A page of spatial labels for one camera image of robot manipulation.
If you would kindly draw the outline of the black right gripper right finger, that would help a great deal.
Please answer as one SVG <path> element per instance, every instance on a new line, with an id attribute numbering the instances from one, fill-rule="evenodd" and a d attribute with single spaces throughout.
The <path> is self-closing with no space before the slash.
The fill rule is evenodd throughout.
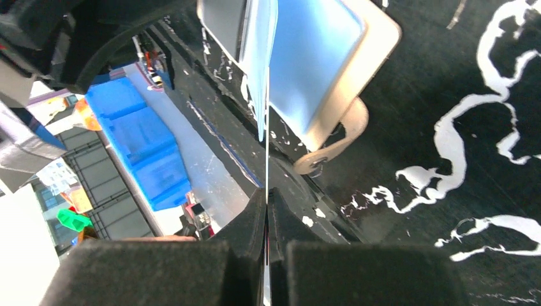
<path id="1" fill-rule="evenodd" d="M 277 188 L 267 206 L 273 305 L 467 305 L 440 252 L 412 245 L 332 244 L 290 210 Z"/>

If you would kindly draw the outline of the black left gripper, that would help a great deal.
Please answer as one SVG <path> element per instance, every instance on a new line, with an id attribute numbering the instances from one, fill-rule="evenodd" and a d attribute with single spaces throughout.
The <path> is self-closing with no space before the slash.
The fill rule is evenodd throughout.
<path id="1" fill-rule="evenodd" d="M 22 77 L 85 94 L 138 61 L 133 37 L 185 1 L 1 1 L 1 62 Z"/>

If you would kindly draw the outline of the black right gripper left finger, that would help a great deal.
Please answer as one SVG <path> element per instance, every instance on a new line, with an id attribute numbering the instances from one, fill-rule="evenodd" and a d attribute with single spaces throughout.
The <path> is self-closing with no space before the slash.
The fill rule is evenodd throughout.
<path id="1" fill-rule="evenodd" d="M 261 305 L 265 191 L 201 242 L 86 240 L 61 263 L 42 305 Z"/>

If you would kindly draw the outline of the white credit card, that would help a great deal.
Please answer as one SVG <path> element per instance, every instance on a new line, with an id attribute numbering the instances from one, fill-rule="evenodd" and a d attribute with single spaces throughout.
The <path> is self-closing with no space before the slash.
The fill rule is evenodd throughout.
<path id="1" fill-rule="evenodd" d="M 270 68 L 266 69 L 266 86 L 265 86 L 265 205 L 268 208 L 269 203 L 269 90 L 270 90 Z M 263 271 L 263 304 L 272 305 L 271 298 L 271 280 L 270 280 L 270 247 L 269 247 L 269 222 L 268 215 L 265 220 L 265 268 Z"/>

